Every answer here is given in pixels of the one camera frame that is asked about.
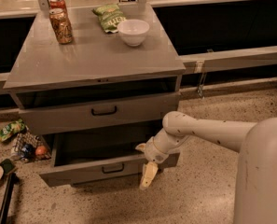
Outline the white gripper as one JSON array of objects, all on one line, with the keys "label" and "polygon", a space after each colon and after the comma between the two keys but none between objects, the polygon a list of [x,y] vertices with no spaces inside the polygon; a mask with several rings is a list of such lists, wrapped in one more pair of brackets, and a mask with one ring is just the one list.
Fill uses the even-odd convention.
[{"label": "white gripper", "polygon": [[142,178],[139,188],[146,190],[152,183],[158,172],[158,164],[165,162],[168,154],[161,152],[155,146],[155,138],[151,137],[146,143],[141,143],[135,147],[136,150],[145,153],[145,158],[149,161],[143,166]]}]

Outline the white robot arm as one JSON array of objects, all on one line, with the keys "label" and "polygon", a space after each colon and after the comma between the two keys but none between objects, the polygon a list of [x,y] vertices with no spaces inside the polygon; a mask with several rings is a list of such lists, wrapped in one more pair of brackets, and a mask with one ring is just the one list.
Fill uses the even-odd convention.
[{"label": "white robot arm", "polygon": [[190,136],[239,154],[233,224],[277,224],[277,118],[242,122],[167,113],[162,129],[136,147],[147,159],[141,189],[150,186],[159,165]]}]

